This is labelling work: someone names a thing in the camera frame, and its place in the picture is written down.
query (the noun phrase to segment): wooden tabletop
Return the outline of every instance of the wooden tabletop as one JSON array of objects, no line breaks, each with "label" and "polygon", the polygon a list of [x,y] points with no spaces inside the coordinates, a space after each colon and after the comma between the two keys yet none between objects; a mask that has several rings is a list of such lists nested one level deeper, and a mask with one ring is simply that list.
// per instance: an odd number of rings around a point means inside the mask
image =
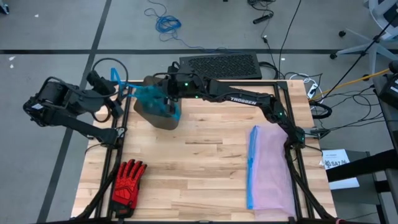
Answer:
[{"label": "wooden tabletop", "polygon": [[[289,80],[287,83],[296,125],[313,127],[303,82]],[[270,86],[234,87],[274,94]],[[233,102],[183,99],[180,123],[173,131],[167,131],[153,127],[139,116],[133,110],[134,99],[131,100],[122,161],[138,159],[148,164],[131,220],[255,220],[253,210],[246,209],[246,136],[255,124],[267,122],[259,108]],[[106,109],[100,110],[97,116],[103,119]],[[94,125],[108,128],[111,121],[94,122]],[[88,147],[97,143],[90,141]],[[315,139],[307,138],[306,144],[319,148]],[[81,213],[97,192],[105,153],[106,149],[100,146],[87,152],[72,217]],[[336,216],[326,172],[320,165],[320,152],[305,148],[302,154],[310,190],[326,210]],[[304,197],[297,188],[306,217]],[[106,216],[109,191],[103,216]],[[287,221],[288,215],[280,210],[266,213],[267,221]]]}]

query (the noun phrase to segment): red glove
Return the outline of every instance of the red glove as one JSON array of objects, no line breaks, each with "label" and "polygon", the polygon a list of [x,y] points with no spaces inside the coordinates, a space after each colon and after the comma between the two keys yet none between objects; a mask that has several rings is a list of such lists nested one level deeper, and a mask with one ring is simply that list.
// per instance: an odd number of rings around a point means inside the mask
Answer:
[{"label": "red glove", "polygon": [[147,165],[142,164],[142,161],[134,161],[134,159],[131,159],[128,163],[123,162],[120,165],[118,176],[116,176],[116,184],[112,194],[116,218],[131,217],[137,205],[139,181]]}]

